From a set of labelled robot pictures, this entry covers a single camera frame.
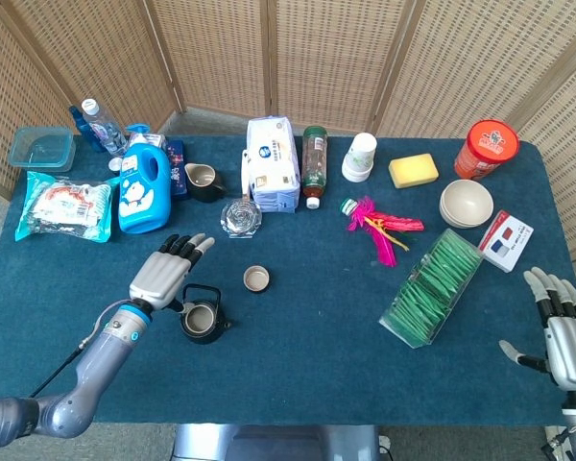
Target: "floor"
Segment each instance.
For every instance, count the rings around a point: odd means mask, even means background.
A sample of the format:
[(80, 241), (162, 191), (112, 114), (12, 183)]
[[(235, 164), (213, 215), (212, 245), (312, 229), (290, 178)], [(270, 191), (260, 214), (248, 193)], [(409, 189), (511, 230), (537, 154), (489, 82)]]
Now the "floor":
[[(247, 119), (191, 109), (169, 120), (165, 129), (167, 134), (244, 134)], [(0, 231), (6, 210), (0, 201)], [(391, 439), (395, 461), (543, 459), (541, 427), (382, 427), (381, 432)], [(45, 437), (17, 440), (0, 449), (0, 461), (168, 460), (174, 434), (174, 425), (93, 424), (74, 440)]]

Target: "stacked cups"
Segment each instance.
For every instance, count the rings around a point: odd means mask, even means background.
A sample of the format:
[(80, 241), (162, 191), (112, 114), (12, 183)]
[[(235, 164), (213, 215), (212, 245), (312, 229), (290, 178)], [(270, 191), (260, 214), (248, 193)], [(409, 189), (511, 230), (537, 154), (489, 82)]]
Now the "stacked cups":
[(352, 182), (362, 182), (373, 169), (373, 158), (377, 141), (372, 134), (359, 133), (352, 140), (342, 164), (344, 178)]

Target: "orange container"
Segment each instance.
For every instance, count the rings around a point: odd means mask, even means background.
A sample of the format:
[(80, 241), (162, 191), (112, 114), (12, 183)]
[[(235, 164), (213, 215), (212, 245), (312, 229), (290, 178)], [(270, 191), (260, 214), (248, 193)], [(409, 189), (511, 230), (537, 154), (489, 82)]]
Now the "orange container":
[(454, 160), (454, 171), (464, 180), (479, 180), (518, 153), (518, 136), (499, 120), (480, 120)]

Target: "pink feather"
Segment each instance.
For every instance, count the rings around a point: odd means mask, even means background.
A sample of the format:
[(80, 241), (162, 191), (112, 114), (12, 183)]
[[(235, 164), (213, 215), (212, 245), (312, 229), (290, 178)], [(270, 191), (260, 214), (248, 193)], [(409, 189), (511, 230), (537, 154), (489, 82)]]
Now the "pink feather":
[(393, 252), (393, 245), (382, 235), (376, 228), (367, 226), (366, 230), (372, 235), (373, 243), (377, 248), (377, 259), (385, 266), (396, 266), (395, 252)]
[(373, 221), (380, 221), (382, 228), (389, 231), (423, 231), (424, 224), (420, 219), (413, 218), (398, 218), (392, 214), (384, 214), (375, 211), (375, 203), (369, 197), (365, 197), (358, 201), (358, 206), (352, 212), (350, 218), (351, 223), (348, 226), (349, 231), (356, 231), (357, 227), (363, 227), (366, 222), (365, 218), (368, 217)]

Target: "blue bottle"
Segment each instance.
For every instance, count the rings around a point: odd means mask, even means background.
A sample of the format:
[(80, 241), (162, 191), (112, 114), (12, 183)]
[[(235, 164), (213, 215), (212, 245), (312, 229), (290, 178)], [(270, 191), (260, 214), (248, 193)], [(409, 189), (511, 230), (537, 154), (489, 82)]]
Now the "blue bottle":
[(81, 133), (81, 135), (85, 138), (94, 152), (106, 152), (107, 149), (105, 149), (100, 143), (100, 139), (98, 139), (98, 136), (96, 136), (91, 127), (87, 124), (84, 119), (84, 115), (79, 109), (77, 109), (77, 106), (71, 106), (68, 108), (68, 110), (70, 110), (70, 113), (73, 114), (73, 119), (75, 120), (77, 130), (79, 130), (79, 133)]
[(122, 161), (119, 227), (125, 233), (161, 228), (171, 214), (171, 168), (162, 149), (134, 144)]

